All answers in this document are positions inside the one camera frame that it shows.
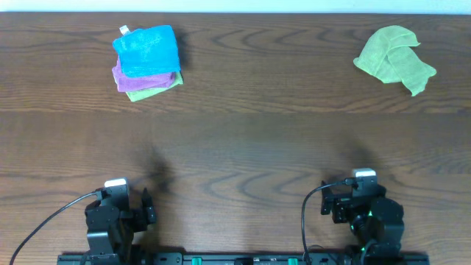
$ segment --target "stack of towels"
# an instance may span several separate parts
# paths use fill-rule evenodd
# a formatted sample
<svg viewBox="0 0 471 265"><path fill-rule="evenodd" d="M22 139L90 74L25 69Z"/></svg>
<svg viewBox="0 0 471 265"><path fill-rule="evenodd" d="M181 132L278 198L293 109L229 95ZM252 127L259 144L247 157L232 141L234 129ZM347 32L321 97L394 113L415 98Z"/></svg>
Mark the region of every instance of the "stack of towels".
<svg viewBox="0 0 471 265"><path fill-rule="evenodd" d="M183 84L171 26L120 30L123 36L113 41L118 62L112 69L119 92L135 102Z"/></svg>

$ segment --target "purple towel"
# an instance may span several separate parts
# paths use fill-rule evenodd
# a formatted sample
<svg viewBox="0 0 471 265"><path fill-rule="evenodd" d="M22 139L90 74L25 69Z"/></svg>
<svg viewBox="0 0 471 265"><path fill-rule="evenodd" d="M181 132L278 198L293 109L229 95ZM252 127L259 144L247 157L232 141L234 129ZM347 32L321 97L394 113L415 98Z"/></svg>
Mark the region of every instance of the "purple towel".
<svg viewBox="0 0 471 265"><path fill-rule="evenodd" d="M168 88L175 81L175 73L156 74L148 77L127 77L121 70L121 62L111 70L119 92L133 92L145 88Z"/></svg>

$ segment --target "microfiber cloth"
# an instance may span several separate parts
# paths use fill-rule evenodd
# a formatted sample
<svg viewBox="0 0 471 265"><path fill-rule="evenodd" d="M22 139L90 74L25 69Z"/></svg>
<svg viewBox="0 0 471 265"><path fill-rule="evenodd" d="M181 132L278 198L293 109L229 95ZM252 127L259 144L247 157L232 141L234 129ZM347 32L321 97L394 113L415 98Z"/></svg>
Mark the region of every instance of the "microfiber cloth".
<svg viewBox="0 0 471 265"><path fill-rule="evenodd" d="M111 70L119 92L132 92L144 88L168 88L175 80L175 73L156 74L148 77L126 77L121 71L118 57L116 66Z"/></svg>
<svg viewBox="0 0 471 265"><path fill-rule="evenodd" d="M180 71L177 40L171 26L137 29L113 41L127 77Z"/></svg>
<svg viewBox="0 0 471 265"><path fill-rule="evenodd" d="M425 90L435 68L422 62L410 46L420 45L416 35L401 26L379 29L366 42L363 51L353 63L383 83L401 82L412 96Z"/></svg>
<svg viewBox="0 0 471 265"><path fill-rule="evenodd" d="M141 99L146 99L155 94L164 92L170 88L173 88L175 85L183 85L183 78L180 72L175 73L175 81L168 88L148 88L136 92L126 92L127 96L132 102L136 102Z"/></svg>

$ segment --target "blue towel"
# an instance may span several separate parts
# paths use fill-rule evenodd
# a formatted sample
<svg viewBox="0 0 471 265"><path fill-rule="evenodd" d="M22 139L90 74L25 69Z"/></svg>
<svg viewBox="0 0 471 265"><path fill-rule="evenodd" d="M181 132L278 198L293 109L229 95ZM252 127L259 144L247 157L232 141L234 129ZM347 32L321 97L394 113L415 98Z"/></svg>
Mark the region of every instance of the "blue towel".
<svg viewBox="0 0 471 265"><path fill-rule="evenodd" d="M171 26L137 29L113 41L127 77L180 71L178 47Z"/></svg>

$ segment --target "green connector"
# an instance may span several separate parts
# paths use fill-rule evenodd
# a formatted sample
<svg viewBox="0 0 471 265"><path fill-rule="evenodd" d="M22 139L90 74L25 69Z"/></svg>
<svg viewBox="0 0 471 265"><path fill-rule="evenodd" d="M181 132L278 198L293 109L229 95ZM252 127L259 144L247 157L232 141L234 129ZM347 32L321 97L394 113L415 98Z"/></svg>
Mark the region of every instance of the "green connector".
<svg viewBox="0 0 471 265"><path fill-rule="evenodd" d="M202 258L192 258L191 265L202 265L203 260Z"/></svg>
<svg viewBox="0 0 471 265"><path fill-rule="evenodd" d="M289 258L288 265L297 265L297 258Z"/></svg>

